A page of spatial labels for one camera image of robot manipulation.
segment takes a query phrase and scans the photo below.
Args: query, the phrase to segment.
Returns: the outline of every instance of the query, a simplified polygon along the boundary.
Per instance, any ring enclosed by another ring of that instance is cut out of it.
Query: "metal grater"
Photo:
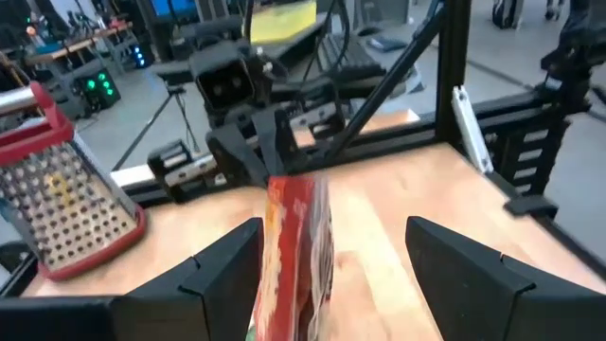
[[[145,215],[100,171],[40,84],[5,94],[17,91],[31,94],[22,104],[40,104],[46,121],[0,135],[2,213],[38,256],[41,273],[70,278],[141,238]],[[5,94],[0,115],[15,107]]]

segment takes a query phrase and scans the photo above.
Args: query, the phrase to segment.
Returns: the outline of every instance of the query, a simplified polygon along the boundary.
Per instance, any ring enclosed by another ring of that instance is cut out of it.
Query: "snack bag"
[[[256,340],[322,340],[334,253],[327,181],[273,177],[268,196]]]

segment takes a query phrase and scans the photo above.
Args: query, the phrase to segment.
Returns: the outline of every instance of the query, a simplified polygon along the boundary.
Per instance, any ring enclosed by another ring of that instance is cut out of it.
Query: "wooden table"
[[[410,114],[377,117],[370,125],[410,119]],[[116,179],[126,181],[135,173],[127,170]],[[606,293],[606,284],[533,219],[507,214],[508,198],[448,145],[322,173],[330,178],[336,251],[330,340],[440,339],[404,243],[406,218],[412,215]],[[127,293],[248,218],[262,216],[264,205],[262,189],[238,188],[184,206],[151,208],[147,236],[131,250],[67,282],[36,277],[25,296]]]
[[[26,63],[28,65],[34,65],[37,63],[47,63],[50,61],[54,61],[61,57],[65,57],[69,53],[77,52],[83,48],[86,48],[86,47],[92,45],[93,43],[96,43],[99,40],[102,40],[104,37],[108,37],[108,36],[111,36],[112,34],[117,34],[120,31],[129,29],[132,26],[133,26],[133,23],[129,23],[128,25],[122,25],[120,27],[98,29],[90,37],[82,39],[79,42],[75,42],[70,45],[67,45],[66,47],[59,49],[57,51],[29,56],[26,58]]]

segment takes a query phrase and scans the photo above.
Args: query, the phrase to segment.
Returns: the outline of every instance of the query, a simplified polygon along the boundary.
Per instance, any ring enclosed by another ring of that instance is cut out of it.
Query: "tripod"
[[[151,119],[147,123],[145,123],[145,126],[143,126],[143,129],[141,130],[141,132],[139,132],[139,135],[134,139],[133,143],[131,143],[131,145],[126,150],[126,152],[124,154],[122,154],[120,159],[117,161],[116,165],[112,168],[112,171],[117,171],[122,167],[124,162],[126,162],[126,160],[129,158],[129,156],[131,156],[131,154],[133,153],[136,146],[139,145],[139,143],[141,142],[141,140],[143,139],[145,134],[152,127],[155,120],[157,120],[160,117],[160,114],[162,114],[162,112],[164,111],[164,108],[166,108],[166,106],[170,102],[170,99],[172,99],[173,97],[177,101],[177,105],[179,105],[179,109],[181,111],[181,116],[183,117],[183,121],[186,123],[186,129],[187,129],[186,134],[191,135],[191,139],[193,141],[193,149],[196,153],[198,153],[200,151],[200,146],[198,146],[198,142],[196,142],[196,137],[193,135],[193,132],[191,131],[191,126],[189,125],[189,120],[187,119],[187,116],[186,116],[185,100],[181,97],[181,95],[183,95],[186,92],[186,89],[184,89],[182,85],[167,85],[167,91],[169,92],[169,96],[166,99],[164,99],[164,102],[160,105],[158,110],[156,110],[156,112],[153,114]]]

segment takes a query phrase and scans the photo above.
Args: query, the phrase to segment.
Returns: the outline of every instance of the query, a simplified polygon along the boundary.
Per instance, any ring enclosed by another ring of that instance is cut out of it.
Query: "red grater handle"
[[[0,167],[14,164],[31,153],[73,139],[74,126],[37,81],[0,94],[0,116],[33,106],[42,109],[46,122],[1,134]]]

